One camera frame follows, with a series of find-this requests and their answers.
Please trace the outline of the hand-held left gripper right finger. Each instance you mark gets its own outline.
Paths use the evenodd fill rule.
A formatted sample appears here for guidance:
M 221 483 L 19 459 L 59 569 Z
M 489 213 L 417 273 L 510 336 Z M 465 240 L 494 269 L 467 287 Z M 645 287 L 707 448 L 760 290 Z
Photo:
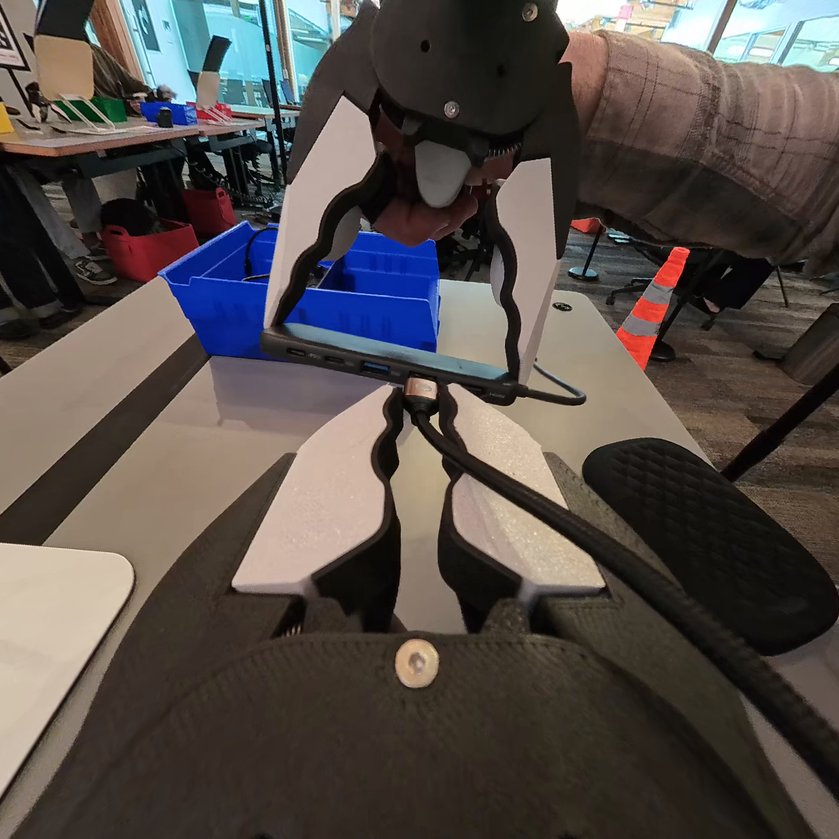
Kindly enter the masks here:
M 446 440 L 568 509 L 540 443 L 506 414 L 460 385 L 440 395 Z M 456 594 L 469 632 L 495 604 L 527 614 L 544 596 L 599 596 L 605 581 L 592 558 L 530 513 L 445 462 L 450 477 L 440 520 L 438 567 Z

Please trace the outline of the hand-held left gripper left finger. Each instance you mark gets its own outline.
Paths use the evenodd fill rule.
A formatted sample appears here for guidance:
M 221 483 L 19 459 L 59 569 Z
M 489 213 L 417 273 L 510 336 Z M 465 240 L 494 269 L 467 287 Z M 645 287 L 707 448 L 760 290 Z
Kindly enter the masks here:
M 309 437 L 267 506 L 233 590 L 331 599 L 363 630 L 387 632 L 401 575 L 391 487 L 400 432 L 401 390 L 381 387 Z

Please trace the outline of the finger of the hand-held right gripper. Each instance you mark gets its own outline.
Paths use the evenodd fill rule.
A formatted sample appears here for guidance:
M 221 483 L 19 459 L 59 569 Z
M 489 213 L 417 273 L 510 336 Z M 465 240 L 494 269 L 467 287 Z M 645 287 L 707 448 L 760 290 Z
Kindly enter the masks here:
M 343 257 L 355 242 L 359 202 L 376 188 L 371 179 L 377 164 L 367 113 L 341 96 L 284 195 L 268 277 L 266 330 L 286 321 L 314 267 Z
M 549 158 L 519 163 L 494 186 L 487 224 L 494 242 L 490 285 L 507 323 L 507 368 L 526 384 L 559 268 Z

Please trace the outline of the blue plastic bin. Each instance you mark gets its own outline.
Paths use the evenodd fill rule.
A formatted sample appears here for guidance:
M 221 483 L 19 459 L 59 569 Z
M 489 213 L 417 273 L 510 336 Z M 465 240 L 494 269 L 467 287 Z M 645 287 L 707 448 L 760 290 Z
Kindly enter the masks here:
M 167 281 L 210 356 L 264 359 L 259 337 L 277 225 L 241 222 L 166 267 Z M 308 288 L 289 323 L 435 352 L 440 271 L 435 243 L 413 248 L 360 232 L 325 276 Z

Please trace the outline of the slim black usb hub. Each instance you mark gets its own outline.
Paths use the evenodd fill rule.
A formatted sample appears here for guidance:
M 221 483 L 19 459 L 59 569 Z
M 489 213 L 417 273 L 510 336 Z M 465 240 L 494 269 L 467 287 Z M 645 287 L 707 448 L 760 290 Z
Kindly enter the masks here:
M 489 404 L 507 406 L 521 393 L 509 372 L 489 364 L 303 324 L 264 329 L 259 346 L 274 359 L 381 382 L 404 385 L 421 378 L 459 384 Z

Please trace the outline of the person's right forearm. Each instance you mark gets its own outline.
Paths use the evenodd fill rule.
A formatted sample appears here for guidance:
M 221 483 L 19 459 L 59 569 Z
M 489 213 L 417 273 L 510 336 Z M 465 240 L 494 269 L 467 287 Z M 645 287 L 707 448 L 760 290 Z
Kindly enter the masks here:
M 838 266 L 838 75 L 574 31 L 576 218 L 809 276 Z

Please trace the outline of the person's right hand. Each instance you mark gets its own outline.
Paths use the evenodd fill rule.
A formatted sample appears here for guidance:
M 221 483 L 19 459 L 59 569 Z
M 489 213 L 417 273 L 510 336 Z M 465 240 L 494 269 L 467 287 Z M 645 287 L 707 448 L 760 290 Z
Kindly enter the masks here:
M 572 92 L 581 133 L 585 135 L 596 114 L 607 73 L 608 44 L 598 33 L 573 31 L 562 58 L 572 67 Z M 416 184 L 414 149 L 386 116 L 381 116 L 374 135 L 395 165 L 396 192 L 388 206 L 372 224 L 383 235 L 406 246 L 417 246 L 453 233 L 477 212 L 477 189 L 505 180 L 513 171 L 515 155 L 508 153 L 488 159 L 472 168 L 464 187 L 448 206 L 434 208 L 422 199 Z

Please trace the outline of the orange plastic object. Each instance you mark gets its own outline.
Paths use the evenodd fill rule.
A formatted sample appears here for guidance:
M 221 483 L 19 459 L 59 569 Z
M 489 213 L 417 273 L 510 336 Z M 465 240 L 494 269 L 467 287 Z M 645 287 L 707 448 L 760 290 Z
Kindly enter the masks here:
M 671 297 L 689 257 L 689 248 L 673 248 L 634 309 L 617 329 L 617 340 L 642 371 L 645 371 L 652 356 Z

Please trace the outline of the black wrist rest pad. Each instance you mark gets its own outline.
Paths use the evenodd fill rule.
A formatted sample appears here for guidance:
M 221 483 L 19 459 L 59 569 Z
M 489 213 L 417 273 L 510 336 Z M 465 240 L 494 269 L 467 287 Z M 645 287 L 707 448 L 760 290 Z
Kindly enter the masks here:
M 836 624 L 837 590 L 822 565 L 693 452 L 623 440 L 593 450 L 582 477 L 689 596 L 761 655 L 789 653 Z

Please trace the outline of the red plastic bin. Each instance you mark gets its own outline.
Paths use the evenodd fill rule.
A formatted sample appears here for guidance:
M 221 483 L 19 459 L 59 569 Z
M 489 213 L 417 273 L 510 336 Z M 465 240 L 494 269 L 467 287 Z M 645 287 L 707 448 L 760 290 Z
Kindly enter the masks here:
M 189 223 L 161 220 L 162 231 L 132 236 L 119 225 L 108 225 L 101 240 L 119 277 L 148 282 L 160 271 L 200 245 Z

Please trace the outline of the black office chair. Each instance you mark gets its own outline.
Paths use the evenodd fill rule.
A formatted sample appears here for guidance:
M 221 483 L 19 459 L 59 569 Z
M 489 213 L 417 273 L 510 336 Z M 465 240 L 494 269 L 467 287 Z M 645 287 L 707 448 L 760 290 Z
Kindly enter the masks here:
M 691 249 L 676 298 L 686 299 L 715 318 L 727 309 L 742 309 L 779 270 L 765 258 L 741 257 L 720 249 Z

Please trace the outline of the wooden work table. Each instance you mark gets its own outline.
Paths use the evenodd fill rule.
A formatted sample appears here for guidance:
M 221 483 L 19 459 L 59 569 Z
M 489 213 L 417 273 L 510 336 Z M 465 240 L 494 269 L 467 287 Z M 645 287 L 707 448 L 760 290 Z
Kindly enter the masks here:
M 220 156 L 224 173 L 205 173 L 207 180 L 224 180 L 236 206 L 278 202 L 285 187 L 287 155 L 282 130 L 275 130 L 273 114 L 245 107 L 225 121 L 200 120 L 194 125 L 161 128 L 141 118 L 131 118 L 118 131 L 71 131 L 55 123 L 28 127 L 15 118 L 15 132 L 2 134 L 2 162 L 57 160 L 71 171 L 96 177 L 139 170 L 152 207 L 164 218 L 184 222 L 186 207 L 183 179 L 176 170 L 179 160 L 203 150 Z

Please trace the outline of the white stand base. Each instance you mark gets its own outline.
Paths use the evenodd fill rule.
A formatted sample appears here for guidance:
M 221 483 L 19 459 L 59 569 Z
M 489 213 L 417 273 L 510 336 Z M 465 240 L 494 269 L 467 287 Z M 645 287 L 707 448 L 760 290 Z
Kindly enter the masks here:
M 124 556 L 1 544 L 1 795 L 128 601 Z

